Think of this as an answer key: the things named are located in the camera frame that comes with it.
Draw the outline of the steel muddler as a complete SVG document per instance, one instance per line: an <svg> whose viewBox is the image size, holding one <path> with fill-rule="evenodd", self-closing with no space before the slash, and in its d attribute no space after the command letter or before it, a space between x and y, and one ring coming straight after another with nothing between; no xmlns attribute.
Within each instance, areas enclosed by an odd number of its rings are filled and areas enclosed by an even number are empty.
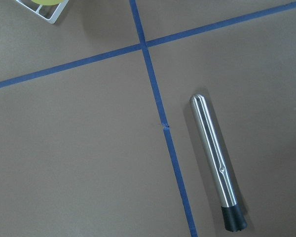
<svg viewBox="0 0 296 237"><path fill-rule="evenodd" d="M247 222L238 204L205 96L192 95L190 106L220 200L225 229L242 231Z"/></svg>

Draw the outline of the white cup rack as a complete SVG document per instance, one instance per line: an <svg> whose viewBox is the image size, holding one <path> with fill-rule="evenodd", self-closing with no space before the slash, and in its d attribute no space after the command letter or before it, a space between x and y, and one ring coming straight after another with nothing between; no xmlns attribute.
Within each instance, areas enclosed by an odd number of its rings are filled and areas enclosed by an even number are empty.
<svg viewBox="0 0 296 237"><path fill-rule="evenodd" d="M65 9L69 0L63 0L62 3L52 6L39 5L31 0L16 0L16 2L39 18L50 24L54 24Z"/></svg>

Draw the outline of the yellow cup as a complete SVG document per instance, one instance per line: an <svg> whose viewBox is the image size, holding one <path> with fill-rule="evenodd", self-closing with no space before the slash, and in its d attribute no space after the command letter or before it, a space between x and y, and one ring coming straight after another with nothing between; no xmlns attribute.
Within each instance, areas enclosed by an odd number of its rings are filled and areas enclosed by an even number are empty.
<svg viewBox="0 0 296 237"><path fill-rule="evenodd" d="M52 5L58 5L62 3L63 0L32 0L32 2L39 5L52 6Z"/></svg>

